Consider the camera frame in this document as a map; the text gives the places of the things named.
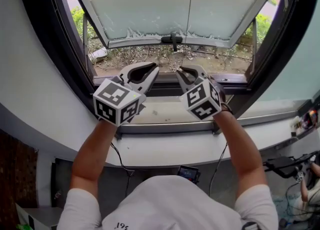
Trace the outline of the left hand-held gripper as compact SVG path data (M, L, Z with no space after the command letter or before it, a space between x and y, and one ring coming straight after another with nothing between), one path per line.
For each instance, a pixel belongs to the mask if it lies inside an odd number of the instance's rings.
M155 62L125 66L116 76L105 79L93 94L95 114L114 126L121 126L145 108L146 92L155 82L160 68Z

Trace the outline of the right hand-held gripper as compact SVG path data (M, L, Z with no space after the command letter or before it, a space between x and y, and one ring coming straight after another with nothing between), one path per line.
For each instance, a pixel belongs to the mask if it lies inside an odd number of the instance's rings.
M198 64L188 64L177 70L176 77L183 91L179 100L196 119L204 121L220 113L219 92L211 83L205 69Z

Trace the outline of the person's right forearm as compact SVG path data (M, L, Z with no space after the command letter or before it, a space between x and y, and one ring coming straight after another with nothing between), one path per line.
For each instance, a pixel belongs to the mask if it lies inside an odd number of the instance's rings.
M245 129L227 109L213 118L228 143L230 159L238 178L236 196L254 186L266 185L261 154Z

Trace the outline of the person's left forearm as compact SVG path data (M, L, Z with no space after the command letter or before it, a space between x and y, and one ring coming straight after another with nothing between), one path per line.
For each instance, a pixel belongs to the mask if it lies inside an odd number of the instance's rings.
M72 164L70 188L98 196L98 180L117 131L111 123L100 120L85 140Z

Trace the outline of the person's right hand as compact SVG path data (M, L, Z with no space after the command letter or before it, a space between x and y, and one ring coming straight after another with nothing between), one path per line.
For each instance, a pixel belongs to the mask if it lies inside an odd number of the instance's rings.
M225 94L224 87L221 84L219 84L218 82L216 82L212 76L210 77L210 81L213 84L213 86L215 87L215 89L218 91L221 102L225 103L226 102L226 94Z

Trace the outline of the white board on ground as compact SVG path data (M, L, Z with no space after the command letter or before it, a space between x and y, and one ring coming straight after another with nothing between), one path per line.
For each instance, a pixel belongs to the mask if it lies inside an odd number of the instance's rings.
M97 63L102 61L108 56L108 51L105 47L100 48L94 52L89 52L88 53L89 59L93 63Z

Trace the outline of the frosted glass window sash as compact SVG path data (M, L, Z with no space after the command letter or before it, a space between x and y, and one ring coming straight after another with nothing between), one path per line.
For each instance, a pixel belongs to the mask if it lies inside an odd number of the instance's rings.
M267 0L78 0L107 48L161 44L231 48Z

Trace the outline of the dark-framed window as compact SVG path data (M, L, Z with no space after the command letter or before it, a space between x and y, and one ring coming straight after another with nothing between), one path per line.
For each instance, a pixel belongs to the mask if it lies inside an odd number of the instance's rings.
M267 90L288 65L316 9L317 0L280 2L271 30L250 64L253 73L218 73L216 77L230 96L229 105L239 117ZM31 25L49 58L71 90L94 114L93 93L101 79L94 78L93 68L76 38L75 25L67 13L66 0L22 0Z

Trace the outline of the black waist screen device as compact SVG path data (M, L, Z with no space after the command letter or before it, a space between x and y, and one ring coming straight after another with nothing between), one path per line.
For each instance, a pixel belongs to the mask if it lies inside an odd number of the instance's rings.
M181 165L178 169L177 175L197 185L201 173L199 172L199 169L196 167Z

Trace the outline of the assorted small desk items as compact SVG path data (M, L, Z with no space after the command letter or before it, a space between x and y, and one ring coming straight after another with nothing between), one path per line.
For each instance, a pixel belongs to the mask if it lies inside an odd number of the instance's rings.
M310 109L303 116L296 116L290 124L290 127L295 131L297 129L308 130L318 124L318 111Z

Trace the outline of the person's white t-shirt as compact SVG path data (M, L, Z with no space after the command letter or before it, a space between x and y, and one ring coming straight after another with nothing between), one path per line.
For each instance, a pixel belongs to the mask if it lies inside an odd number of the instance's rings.
M71 189L57 230L242 230L247 222L278 230L267 185L251 187L229 208L183 177L159 175L138 185L106 217L92 194Z

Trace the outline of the white open cabinet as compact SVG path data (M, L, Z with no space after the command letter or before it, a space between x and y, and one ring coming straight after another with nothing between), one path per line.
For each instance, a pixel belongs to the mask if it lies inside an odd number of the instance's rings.
M63 212L59 207L23 208L15 204L19 221L32 230L57 230Z

